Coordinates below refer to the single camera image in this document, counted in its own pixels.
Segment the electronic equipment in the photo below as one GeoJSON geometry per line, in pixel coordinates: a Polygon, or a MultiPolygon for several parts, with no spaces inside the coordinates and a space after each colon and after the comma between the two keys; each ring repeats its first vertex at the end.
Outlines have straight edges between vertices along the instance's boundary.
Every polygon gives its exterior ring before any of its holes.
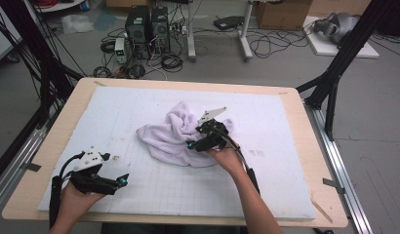
{"type": "Polygon", "coordinates": [[[331,13],[326,19],[317,20],[313,24],[312,30],[314,32],[322,32],[338,45],[340,40],[354,28],[357,22],[358,19],[349,13],[331,13]]]}
{"type": "Polygon", "coordinates": [[[170,52],[170,32],[167,7],[154,7],[151,11],[151,23],[154,34],[155,52],[170,52]]]}
{"type": "Polygon", "coordinates": [[[132,6],[125,22],[130,43],[145,44],[152,39],[148,6],[132,6]]]}
{"type": "Polygon", "coordinates": [[[213,24],[220,30],[235,28],[243,24],[243,17],[227,17],[213,21],[213,24]]]}
{"type": "Polygon", "coordinates": [[[115,56],[117,57],[117,62],[124,64],[127,62],[127,55],[125,52],[125,38],[115,39],[115,56]]]}
{"type": "Polygon", "coordinates": [[[153,39],[148,6],[132,6],[125,22],[133,57],[150,59],[153,39]]]}
{"type": "Polygon", "coordinates": [[[205,137],[201,138],[197,141],[190,140],[187,141],[188,149],[195,149],[197,152],[206,151],[208,149],[214,148],[216,146],[219,147],[219,150],[225,148],[227,144],[233,147],[239,159],[243,162],[245,166],[246,173],[249,176],[252,184],[260,193],[258,181],[256,180],[255,172],[252,168],[249,168],[249,165],[246,163],[246,159],[240,150],[240,147],[236,145],[234,140],[228,135],[228,130],[225,125],[221,122],[215,120],[215,117],[220,115],[226,110],[226,107],[221,109],[215,109],[210,111],[205,111],[203,116],[198,121],[201,126],[197,127],[196,130],[200,134],[203,134],[205,137]]]}
{"type": "Polygon", "coordinates": [[[150,59],[151,52],[153,51],[152,45],[136,44],[134,45],[133,53],[136,59],[150,59]]]}
{"type": "Polygon", "coordinates": [[[93,146],[85,152],[72,156],[62,166],[59,175],[52,178],[51,201],[49,204],[50,227],[55,224],[60,210],[60,195],[63,182],[69,178],[69,181],[82,193],[94,192],[100,194],[114,195],[115,192],[128,184],[129,174],[121,175],[115,180],[104,178],[98,175],[102,162],[107,161],[110,154],[100,154],[93,146]],[[66,166],[75,159],[79,162],[73,170],[66,175],[63,174],[66,166]]]}

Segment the black metal pole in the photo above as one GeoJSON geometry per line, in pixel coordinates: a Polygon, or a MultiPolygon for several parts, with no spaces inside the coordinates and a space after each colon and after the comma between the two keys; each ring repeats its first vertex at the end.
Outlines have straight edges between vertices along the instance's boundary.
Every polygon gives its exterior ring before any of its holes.
{"type": "Polygon", "coordinates": [[[316,86],[310,97],[305,99],[305,103],[313,109],[320,109],[322,102],[329,97],[325,131],[330,140],[334,140],[333,123],[340,78],[374,33],[394,1],[372,0],[354,29],[346,37],[325,73],[297,87],[298,92],[301,93],[316,86]]]}

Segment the gray floor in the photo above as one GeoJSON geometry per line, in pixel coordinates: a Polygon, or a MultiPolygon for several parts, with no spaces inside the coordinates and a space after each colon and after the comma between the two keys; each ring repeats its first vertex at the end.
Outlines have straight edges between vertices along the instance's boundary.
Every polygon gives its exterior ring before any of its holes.
{"type": "MultiPolygon", "coordinates": [[[[77,10],[60,14],[81,14],[77,10]]],[[[99,11],[86,13],[91,21],[99,11]]],[[[211,28],[206,20],[195,21],[211,28]]],[[[87,74],[100,65],[100,39],[124,25],[115,20],[104,29],[62,35],[61,41],[87,74]]],[[[352,183],[375,233],[400,233],[400,56],[370,42],[379,59],[357,58],[340,82],[334,134],[352,183]]],[[[400,54],[400,45],[381,42],[400,54]]],[[[196,35],[198,58],[184,62],[169,81],[297,87],[320,75],[333,58],[315,56],[312,49],[291,47],[270,58],[243,61],[240,44],[232,34],[196,35]]],[[[76,68],[63,56],[65,64],[76,68]]],[[[147,79],[165,80],[152,72],[147,79]]],[[[303,98],[310,92],[301,94],[303,98]]],[[[37,109],[39,102],[22,63],[0,63],[0,156],[37,109]]],[[[4,220],[0,233],[46,233],[47,223],[4,220]]],[[[98,223],[79,223],[72,233],[99,233],[98,223]]],[[[284,228],[285,233],[313,233],[284,228]]],[[[354,233],[351,225],[335,233],[354,233]]]]}

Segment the crumpled towel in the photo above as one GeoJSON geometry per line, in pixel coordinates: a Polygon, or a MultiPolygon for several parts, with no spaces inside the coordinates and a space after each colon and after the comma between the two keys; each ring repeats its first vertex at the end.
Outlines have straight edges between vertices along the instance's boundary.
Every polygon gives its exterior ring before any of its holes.
{"type": "MultiPolygon", "coordinates": [[[[151,156],[163,163],[193,168],[210,167],[216,161],[209,154],[187,149],[186,141],[203,138],[195,129],[198,126],[197,119],[190,113],[188,105],[180,102],[167,113],[163,124],[145,125],[137,129],[137,135],[148,144],[151,156]]],[[[229,132],[233,130],[230,119],[222,123],[229,132]]]]}

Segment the hand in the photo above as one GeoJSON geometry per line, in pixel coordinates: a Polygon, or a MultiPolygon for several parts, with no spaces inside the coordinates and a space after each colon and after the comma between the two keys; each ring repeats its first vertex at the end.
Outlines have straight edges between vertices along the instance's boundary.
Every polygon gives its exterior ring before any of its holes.
{"type": "Polygon", "coordinates": [[[207,152],[232,176],[245,172],[242,161],[230,145],[222,150],[209,149],[207,152]]]}
{"type": "Polygon", "coordinates": [[[88,212],[90,207],[104,196],[104,194],[99,193],[83,194],[69,182],[62,191],[60,212],[51,233],[68,233],[73,225],[88,212]]]}

